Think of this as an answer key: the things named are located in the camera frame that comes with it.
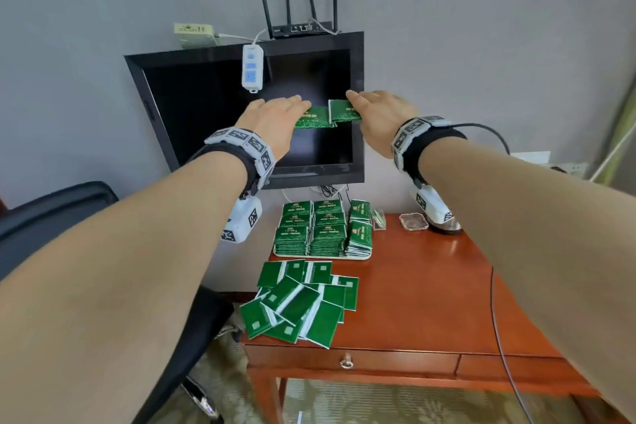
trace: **drawer knob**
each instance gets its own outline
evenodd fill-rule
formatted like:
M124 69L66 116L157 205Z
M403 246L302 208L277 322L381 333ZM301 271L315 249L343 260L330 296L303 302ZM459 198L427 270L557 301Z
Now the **drawer knob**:
M353 369L354 361L351 360L351 355L346 353L345 358L340 361L340 367L343 369Z

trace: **television frame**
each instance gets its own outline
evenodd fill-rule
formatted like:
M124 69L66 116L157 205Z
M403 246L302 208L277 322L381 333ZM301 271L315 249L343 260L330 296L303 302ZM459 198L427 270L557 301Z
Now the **television frame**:
M364 32L341 33L338 35L325 34L282 40L277 39L259 44L265 53L265 61L269 56L306 54L309 52L324 52L327 50L348 50L350 54L350 88L358 92L364 90ZM144 73L145 69L215 61L240 61L242 55L243 44L239 43L204 47L201 49L184 49L124 56L170 171L175 171L181 166L172 148L168 132L163 125L161 114L159 113L152 90ZM263 187L263 189L363 183L364 140L360 130L360 122L353 121L351 125L352 163L313 164L287 168L275 167L270 177L270 182Z

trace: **black router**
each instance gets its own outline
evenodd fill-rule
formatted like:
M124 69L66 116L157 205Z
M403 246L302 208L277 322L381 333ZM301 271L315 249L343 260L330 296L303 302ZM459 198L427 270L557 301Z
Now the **black router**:
M303 24L291 23L291 11L290 0L285 0L287 4L287 24L284 26L272 26L270 19L270 10L267 6L267 0L263 0L263 9L265 10L265 20L267 21L267 31L270 34L271 39L284 39L289 37L304 37L308 35L322 35L327 34L316 22L308 21ZM309 0L309 5L312 9L312 18L316 21L316 9L314 6L314 0ZM326 21L321 22L322 27L328 31L338 32L338 0L333 0L333 22Z

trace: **person's left hand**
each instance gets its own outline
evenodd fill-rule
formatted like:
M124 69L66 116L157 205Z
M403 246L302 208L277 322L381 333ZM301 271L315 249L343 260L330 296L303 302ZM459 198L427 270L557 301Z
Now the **person's left hand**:
M290 150L291 133L296 122L312 106L311 102L301 99L300 96L292 96L267 102L264 99L252 101L234 126L258 134L279 161Z

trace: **patterned carpet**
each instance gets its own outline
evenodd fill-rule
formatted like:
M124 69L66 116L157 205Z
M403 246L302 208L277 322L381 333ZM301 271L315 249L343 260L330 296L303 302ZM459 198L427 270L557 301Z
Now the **patterned carpet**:
M226 335L214 341L191 375L214 399L227 424L263 424L245 377L247 357ZM584 424L568 397L524 395L536 424ZM512 394L462 389L290 380L285 424L486 424L525 422ZM153 424L207 424L178 389Z

